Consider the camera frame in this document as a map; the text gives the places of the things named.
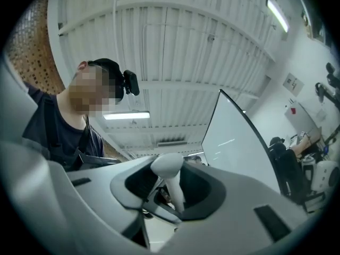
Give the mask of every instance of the black chair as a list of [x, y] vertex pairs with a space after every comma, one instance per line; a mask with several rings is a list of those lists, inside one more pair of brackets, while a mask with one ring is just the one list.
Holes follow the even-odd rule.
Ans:
[[313, 194], [310, 181], [301, 169], [293, 150], [281, 143], [269, 147], [272, 164], [275, 166], [282, 195], [286, 196], [307, 211], [305, 203], [318, 197], [325, 199], [325, 193]]

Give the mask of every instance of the neck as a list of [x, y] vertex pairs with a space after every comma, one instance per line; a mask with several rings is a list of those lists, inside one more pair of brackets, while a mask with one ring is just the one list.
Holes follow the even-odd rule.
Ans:
[[68, 88], [57, 95], [57, 103], [60, 114], [67, 124], [80, 130], [85, 128], [84, 114], [77, 112], [72, 105]]

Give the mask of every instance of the black harness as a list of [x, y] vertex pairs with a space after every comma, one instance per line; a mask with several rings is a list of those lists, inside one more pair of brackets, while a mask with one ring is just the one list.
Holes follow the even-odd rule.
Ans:
[[51, 97], [46, 95], [44, 97], [44, 120], [50, 160], [60, 163], [64, 167], [65, 171], [77, 171], [80, 168], [97, 168], [121, 162], [118, 159], [100, 158], [85, 154], [87, 145], [92, 137], [88, 118], [86, 118], [86, 127], [80, 137], [74, 154], [66, 155], [63, 151], [63, 145], [60, 143], [58, 138], [55, 117], [54, 103]]

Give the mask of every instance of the ceiling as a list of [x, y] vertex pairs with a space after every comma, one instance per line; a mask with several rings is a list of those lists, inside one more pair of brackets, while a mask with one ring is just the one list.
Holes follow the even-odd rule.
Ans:
[[64, 83], [102, 57], [136, 73], [141, 93], [118, 109], [150, 119], [91, 122], [128, 158], [201, 151], [219, 89], [249, 109], [283, 34], [266, 0], [49, 0], [48, 29]]

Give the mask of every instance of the ceiling light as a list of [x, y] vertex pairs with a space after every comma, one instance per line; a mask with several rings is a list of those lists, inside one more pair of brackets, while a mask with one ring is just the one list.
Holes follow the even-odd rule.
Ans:
[[272, 0], [267, 0], [266, 4], [267, 4], [267, 7], [273, 12], [277, 20], [280, 22], [284, 31], [288, 32], [288, 29], [289, 29], [288, 21], [286, 17], [284, 16], [283, 12], [281, 11], [281, 9], [279, 8], [279, 6], [276, 4], [276, 2]]
[[227, 144], [227, 143], [229, 143], [229, 142], [232, 142], [232, 141], [234, 141], [234, 139], [232, 139], [232, 140], [229, 140], [229, 141], [227, 141], [227, 142], [224, 142], [224, 143], [221, 143], [221, 144], [219, 144], [219, 145], [218, 145], [218, 147], [220, 147], [220, 146], [222, 146], [222, 145], [225, 145], [225, 144]]
[[204, 151], [198, 152], [198, 153], [189, 154], [188, 156], [198, 155], [198, 154], [202, 154], [202, 153], [204, 153]]
[[106, 120], [150, 118], [149, 112], [110, 113], [103, 115]]

